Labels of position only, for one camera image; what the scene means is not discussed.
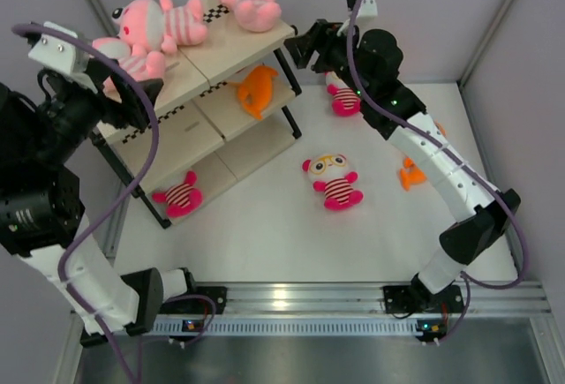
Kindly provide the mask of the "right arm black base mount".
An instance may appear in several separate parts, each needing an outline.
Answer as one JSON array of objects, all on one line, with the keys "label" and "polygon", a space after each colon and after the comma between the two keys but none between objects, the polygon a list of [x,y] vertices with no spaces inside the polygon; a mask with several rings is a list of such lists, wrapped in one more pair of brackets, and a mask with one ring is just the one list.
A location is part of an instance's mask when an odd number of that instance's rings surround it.
[{"label": "right arm black base mount", "polygon": [[382,288],[385,312],[393,315],[416,313],[461,313],[463,295],[459,286],[449,285],[437,294],[408,284],[387,285]]}]

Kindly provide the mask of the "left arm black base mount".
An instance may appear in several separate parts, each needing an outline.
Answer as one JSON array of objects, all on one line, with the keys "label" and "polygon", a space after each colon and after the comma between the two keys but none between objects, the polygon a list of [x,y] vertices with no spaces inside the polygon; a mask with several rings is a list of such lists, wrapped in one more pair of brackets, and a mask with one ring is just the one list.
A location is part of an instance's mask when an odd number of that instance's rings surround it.
[{"label": "left arm black base mount", "polygon": [[160,314],[187,314],[206,316],[215,307],[222,314],[227,304],[228,288],[216,285],[200,285],[191,292],[170,297],[162,304]]}]

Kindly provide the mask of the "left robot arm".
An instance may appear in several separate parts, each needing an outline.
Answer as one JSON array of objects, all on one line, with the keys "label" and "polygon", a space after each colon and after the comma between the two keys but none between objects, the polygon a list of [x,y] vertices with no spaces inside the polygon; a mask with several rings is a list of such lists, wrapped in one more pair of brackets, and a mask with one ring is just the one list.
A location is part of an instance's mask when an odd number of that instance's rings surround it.
[{"label": "left robot arm", "polygon": [[83,320],[84,346],[114,332],[143,335],[162,307],[193,311],[200,301],[186,268],[120,275],[94,239],[94,224],[79,196],[79,178],[67,160],[100,122],[144,126],[144,106],[160,79],[136,83],[109,60],[89,60],[67,72],[46,67],[38,82],[46,98],[34,105],[1,89],[1,244],[40,272]]}]

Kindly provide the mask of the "hot pink bear with glasses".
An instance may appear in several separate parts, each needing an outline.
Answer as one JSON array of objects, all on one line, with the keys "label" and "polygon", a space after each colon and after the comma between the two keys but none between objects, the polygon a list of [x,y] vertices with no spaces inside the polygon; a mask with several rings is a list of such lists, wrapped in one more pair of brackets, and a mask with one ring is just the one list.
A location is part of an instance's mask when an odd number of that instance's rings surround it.
[{"label": "hot pink bear with glasses", "polygon": [[323,194],[323,206],[329,211],[346,210],[364,199],[364,194],[354,186],[358,181],[358,173],[343,154],[319,154],[304,160],[301,169],[308,176],[313,189]]}]

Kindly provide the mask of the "small orange plush whale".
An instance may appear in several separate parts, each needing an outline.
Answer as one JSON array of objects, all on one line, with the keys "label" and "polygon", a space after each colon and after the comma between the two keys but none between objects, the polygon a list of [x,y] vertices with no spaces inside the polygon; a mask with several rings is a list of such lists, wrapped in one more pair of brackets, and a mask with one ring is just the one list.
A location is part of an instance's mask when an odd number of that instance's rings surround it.
[{"label": "small orange plush whale", "polygon": [[405,191],[409,191],[412,186],[423,184],[426,181],[424,172],[409,157],[403,159],[403,166],[399,169],[399,178]]}]

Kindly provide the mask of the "large orange plush whale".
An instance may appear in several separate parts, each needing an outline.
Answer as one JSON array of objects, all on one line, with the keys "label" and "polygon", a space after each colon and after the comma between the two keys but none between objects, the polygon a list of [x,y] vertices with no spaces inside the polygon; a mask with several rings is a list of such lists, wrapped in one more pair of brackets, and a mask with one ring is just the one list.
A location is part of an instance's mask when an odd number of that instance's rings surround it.
[{"label": "large orange plush whale", "polygon": [[446,134],[446,131],[445,131],[444,127],[443,127],[440,123],[435,122],[435,121],[434,121],[434,124],[436,125],[436,128],[438,129],[438,132],[439,132],[444,138],[446,138],[447,134]]}]

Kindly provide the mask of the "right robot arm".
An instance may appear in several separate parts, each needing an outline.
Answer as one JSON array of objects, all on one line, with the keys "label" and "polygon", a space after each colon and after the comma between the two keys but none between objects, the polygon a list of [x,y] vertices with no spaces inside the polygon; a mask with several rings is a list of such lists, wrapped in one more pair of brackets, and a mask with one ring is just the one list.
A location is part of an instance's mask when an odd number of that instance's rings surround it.
[{"label": "right robot arm", "polygon": [[411,158],[440,194],[454,224],[440,234],[440,246],[411,279],[404,299],[410,311],[431,311],[444,291],[486,249],[516,224],[521,199],[501,192],[463,160],[436,126],[425,104],[398,78],[403,52],[382,29],[339,34],[338,24],[317,20],[285,40],[294,65],[333,72],[361,96],[364,120]]}]

